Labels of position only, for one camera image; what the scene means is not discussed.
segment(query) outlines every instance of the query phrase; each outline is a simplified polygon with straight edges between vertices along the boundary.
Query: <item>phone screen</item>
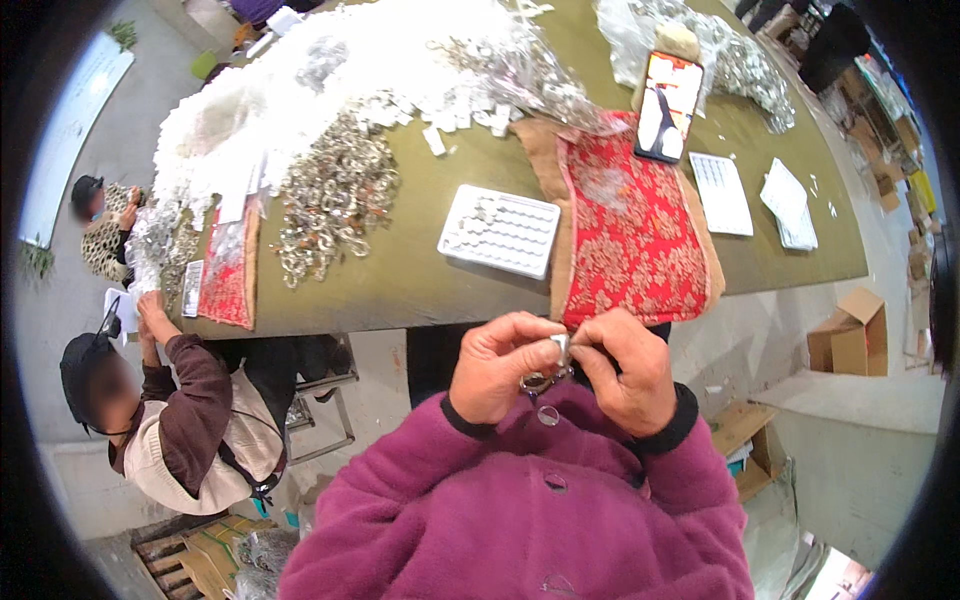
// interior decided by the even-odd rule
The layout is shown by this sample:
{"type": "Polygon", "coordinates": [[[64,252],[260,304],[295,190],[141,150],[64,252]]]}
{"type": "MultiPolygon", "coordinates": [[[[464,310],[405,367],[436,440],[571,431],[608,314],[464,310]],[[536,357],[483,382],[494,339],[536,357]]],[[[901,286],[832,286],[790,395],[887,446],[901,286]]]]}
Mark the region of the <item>phone screen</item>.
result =
{"type": "Polygon", "coordinates": [[[677,162],[684,153],[704,68],[696,62],[652,52],[640,102],[634,154],[677,162]]]}

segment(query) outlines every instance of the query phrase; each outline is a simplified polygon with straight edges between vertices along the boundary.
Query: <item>cream vest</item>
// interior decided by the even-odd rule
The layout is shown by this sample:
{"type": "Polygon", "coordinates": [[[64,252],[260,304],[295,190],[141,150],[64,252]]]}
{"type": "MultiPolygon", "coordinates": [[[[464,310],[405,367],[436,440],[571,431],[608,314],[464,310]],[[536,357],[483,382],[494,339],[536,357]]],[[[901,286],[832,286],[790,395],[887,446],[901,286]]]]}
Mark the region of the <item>cream vest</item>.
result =
{"type": "MultiPolygon", "coordinates": [[[[243,368],[233,372],[230,380],[233,383],[231,408],[256,415],[270,425],[232,412],[224,442],[233,450],[237,463],[253,479],[263,481],[280,460],[283,442],[274,431],[276,424],[266,403],[243,368]]],[[[214,457],[213,465],[200,485],[198,497],[193,498],[187,493],[163,462],[160,413],[166,407],[167,403],[161,401],[144,403],[143,421],[124,453],[124,476],[163,506],[188,515],[213,515],[249,497],[252,490],[243,475],[224,463],[220,456],[214,457]]]]}

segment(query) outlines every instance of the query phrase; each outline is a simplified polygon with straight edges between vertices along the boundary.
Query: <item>pink fleece jacket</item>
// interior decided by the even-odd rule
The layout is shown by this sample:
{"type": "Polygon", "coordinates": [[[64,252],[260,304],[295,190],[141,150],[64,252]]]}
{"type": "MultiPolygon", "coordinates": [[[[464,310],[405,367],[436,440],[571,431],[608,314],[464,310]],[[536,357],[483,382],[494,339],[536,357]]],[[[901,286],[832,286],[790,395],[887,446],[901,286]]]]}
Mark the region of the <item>pink fleece jacket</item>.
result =
{"type": "Polygon", "coordinates": [[[523,398],[485,441],[450,424],[443,396],[337,474],[281,600],[754,597],[747,518],[703,419],[637,458],[577,385],[539,398],[560,422],[523,398]]]}

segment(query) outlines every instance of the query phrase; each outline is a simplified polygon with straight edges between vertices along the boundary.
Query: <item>green tabletop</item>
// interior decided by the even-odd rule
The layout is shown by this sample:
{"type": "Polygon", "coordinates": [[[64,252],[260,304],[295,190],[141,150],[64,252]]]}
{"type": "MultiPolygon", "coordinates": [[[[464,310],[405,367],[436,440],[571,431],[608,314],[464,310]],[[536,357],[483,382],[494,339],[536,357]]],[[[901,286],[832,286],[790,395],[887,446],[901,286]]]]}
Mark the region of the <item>green tabletop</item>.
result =
{"type": "MultiPolygon", "coordinates": [[[[577,71],[597,105],[629,109],[632,90],[613,81],[610,46],[596,28],[591,3],[552,0],[552,4],[556,10],[539,17],[538,22],[561,62],[577,71]]],[[[716,0],[689,0],[689,4],[702,12],[720,14],[737,31],[747,32],[716,0]]],[[[867,274],[850,199],[827,143],[803,100],[792,90],[791,101],[797,110],[797,124],[783,135],[766,131],[762,113],[752,101],[727,96],[711,96],[707,118],[697,117],[691,129],[689,150],[736,155],[753,214],[754,237],[713,236],[728,294],[867,274]],[[780,245],[773,215],[760,201],[763,174],[774,156],[801,182],[812,181],[810,174],[816,176],[818,197],[809,198],[820,242],[814,252],[786,251],[780,245]],[[835,218],[828,202],[836,210],[835,218]]],[[[545,315],[549,307],[546,281],[456,261],[436,248],[446,213],[462,183],[543,198],[519,141],[512,135],[495,138],[487,129],[475,126],[451,135],[441,133],[447,148],[456,146],[457,150],[436,158],[423,139],[423,128],[422,122],[415,120],[387,133],[403,184],[391,213],[393,225],[369,234],[368,257],[348,256],[343,264],[330,267],[326,281],[308,279],[295,290],[287,288],[279,260],[269,249],[277,241],[282,223],[282,206],[274,202],[260,229],[255,330],[248,332],[204,318],[182,319],[182,328],[206,338],[262,337],[479,322],[513,310],[545,315]]],[[[681,167],[692,180],[686,159],[681,167]]],[[[208,235],[207,229],[201,248],[205,248],[208,235]]]]}

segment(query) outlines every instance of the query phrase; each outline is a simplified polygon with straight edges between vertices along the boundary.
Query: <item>black cap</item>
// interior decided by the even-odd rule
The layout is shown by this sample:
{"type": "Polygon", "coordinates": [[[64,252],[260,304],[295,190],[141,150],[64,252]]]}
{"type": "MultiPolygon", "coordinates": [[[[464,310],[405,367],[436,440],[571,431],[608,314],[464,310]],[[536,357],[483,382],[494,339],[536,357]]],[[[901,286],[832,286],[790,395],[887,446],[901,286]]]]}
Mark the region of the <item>black cap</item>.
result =
{"type": "Polygon", "coordinates": [[[90,374],[97,363],[115,352],[106,335],[94,333],[78,335],[70,340],[63,351],[63,358],[60,360],[63,395],[66,396],[67,406],[73,413],[73,420],[82,424],[84,431],[94,420],[88,390],[90,374]]]}
{"type": "Polygon", "coordinates": [[[104,178],[95,178],[90,175],[81,175],[73,184],[73,192],[70,193],[70,207],[73,213],[82,219],[90,218],[90,200],[93,199],[93,192],[104,186],[104,178]]]}

